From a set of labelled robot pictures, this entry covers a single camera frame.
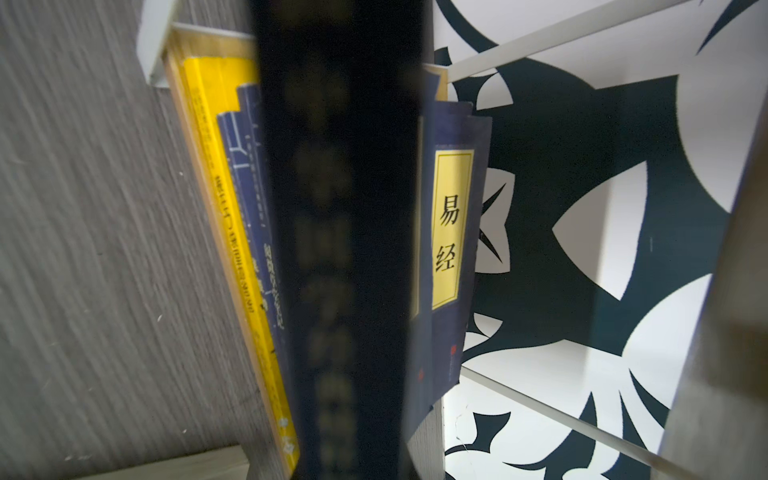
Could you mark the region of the navy Yijing book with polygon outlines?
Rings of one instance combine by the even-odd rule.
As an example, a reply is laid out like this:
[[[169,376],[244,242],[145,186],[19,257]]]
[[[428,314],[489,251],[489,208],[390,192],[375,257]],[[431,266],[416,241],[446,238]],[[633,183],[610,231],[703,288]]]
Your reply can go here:
[[[431,371],[428,404],[459,383],[471,313],[492,119],[470,101],[436,101],[424,172],[430,213]]]

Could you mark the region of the navy book yellow label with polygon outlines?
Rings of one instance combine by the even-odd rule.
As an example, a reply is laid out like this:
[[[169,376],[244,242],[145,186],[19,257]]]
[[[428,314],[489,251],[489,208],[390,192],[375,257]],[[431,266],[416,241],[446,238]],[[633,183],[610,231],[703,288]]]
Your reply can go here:
[[[423,5],[254,1],[299,479],[414,479],[402,428]]]

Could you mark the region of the navy book with figures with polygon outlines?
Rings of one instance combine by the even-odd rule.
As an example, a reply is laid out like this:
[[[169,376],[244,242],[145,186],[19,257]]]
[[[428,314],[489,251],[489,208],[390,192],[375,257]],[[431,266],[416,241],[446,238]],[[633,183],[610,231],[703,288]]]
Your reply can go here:
[[[278,275],[273,249],[273,222],[271,219],[270,194],[268,192],[269,178],[267,171],[267,156],[263,138],[262,95],[257,84],[245,84],[237,88],[241,111],[244,113],[251,129],[250,163],[254,177],[255,202],[257,214],[256,251],[259,261],[260,281],[266,302],[266,313],[273,339],[275,354],[280,373],[289,373],[288,352],[285,341],[285,330],[280,295],[278,290]]]
[[[251,151],[250,127],[244,119],[244,114],[239,111],[228,111],[218,114],[217,122],[223,131],[222,138],[227,153],[230,174],[239,202],[250,254],[256,270],[262,310],[266,316],[272,343],[269,350],[272,354],[275,354],[275,305],[272,295],[272,281],[269,278],[267,260],[263,251],[263,227],[262,218],[259,213],[260,202],[257,199],[256,165]]]

